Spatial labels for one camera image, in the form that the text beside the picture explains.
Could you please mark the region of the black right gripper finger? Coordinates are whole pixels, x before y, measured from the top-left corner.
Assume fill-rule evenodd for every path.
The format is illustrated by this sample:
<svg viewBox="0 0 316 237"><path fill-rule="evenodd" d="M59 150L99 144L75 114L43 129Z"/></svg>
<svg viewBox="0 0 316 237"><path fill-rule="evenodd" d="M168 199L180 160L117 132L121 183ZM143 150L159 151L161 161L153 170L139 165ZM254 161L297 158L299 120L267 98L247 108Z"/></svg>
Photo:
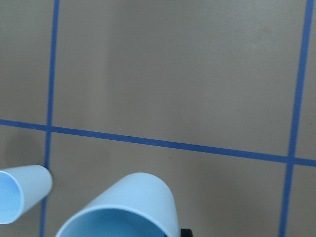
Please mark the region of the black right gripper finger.
<svg viewBox="0 0 316 237"><path fill-rule="evenodd" d="M180 237L192 237L192 230L191 229L181 229Z"/></svg>

